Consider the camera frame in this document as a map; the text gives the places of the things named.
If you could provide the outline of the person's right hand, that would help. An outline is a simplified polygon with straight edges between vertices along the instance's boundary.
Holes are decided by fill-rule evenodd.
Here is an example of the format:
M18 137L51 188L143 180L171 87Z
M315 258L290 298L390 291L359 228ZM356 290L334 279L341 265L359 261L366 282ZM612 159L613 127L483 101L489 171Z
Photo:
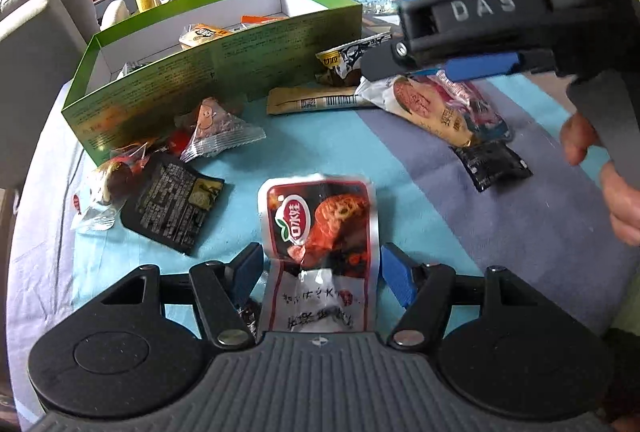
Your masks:
M570 165L585 160L590 147L600 144L599 136L589 121L576 112L563 124L560 140L565 158ZM600 172L603 199L612 230L616 237L631 247L640 241L640 193L629 186L615 170L612 162L606 162Z

